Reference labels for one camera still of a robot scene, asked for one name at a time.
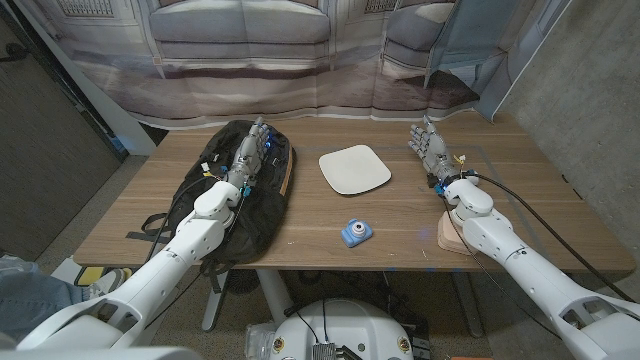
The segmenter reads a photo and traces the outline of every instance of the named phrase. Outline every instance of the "sneaker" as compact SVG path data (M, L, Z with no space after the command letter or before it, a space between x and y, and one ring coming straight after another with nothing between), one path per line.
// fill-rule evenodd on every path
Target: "sneaker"
M111 270L107 275L101 277L93 284L87 286L89 299L106 295L117 289L124 282L125 273L122 269Z

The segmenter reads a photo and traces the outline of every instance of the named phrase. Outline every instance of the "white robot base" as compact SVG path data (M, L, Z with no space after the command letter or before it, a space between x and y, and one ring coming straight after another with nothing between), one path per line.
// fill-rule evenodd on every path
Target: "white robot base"
M357 300L327 299L324 316L323 301L299 313L309 326L296 314L285 320L276 330L271 360L329 360L338 356L353 360L413 360L411 344L402 326L372 305Z

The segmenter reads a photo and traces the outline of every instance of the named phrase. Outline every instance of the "couch backdrop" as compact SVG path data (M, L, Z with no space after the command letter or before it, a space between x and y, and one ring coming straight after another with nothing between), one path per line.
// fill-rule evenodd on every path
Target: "couch backdrop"
M140 121L491 119L568 0L20 0Z

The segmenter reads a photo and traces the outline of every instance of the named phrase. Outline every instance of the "square plate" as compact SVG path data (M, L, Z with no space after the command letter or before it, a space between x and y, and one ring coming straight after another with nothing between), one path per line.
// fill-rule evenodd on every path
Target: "square plate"
M360 194L391 179L391 171L367 145L322 155L319 163L329 185L342 195Z

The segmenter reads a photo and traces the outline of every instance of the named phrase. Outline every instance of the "white robotic arm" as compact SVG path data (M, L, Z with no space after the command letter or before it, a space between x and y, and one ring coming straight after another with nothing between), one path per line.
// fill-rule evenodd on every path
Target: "white robotic arm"
M581 287L531 249L515 234L509 220L493 208L491 197L475 186L477 178L463 178L453 169L442 137L426 117L425 124L427 131L412 128L414 140L409 145L425 169L437 176L441 195L456 205L451 218L462 227L467 245L507 270L577 359L638 358L640 305Z
M260 120L238 148L224 181L198 197L164 249L115 291L69 306L32 331L17 350L124 348L137 344L166 297L198 260L215 250L233 223L230 208L260 170L268 129Z

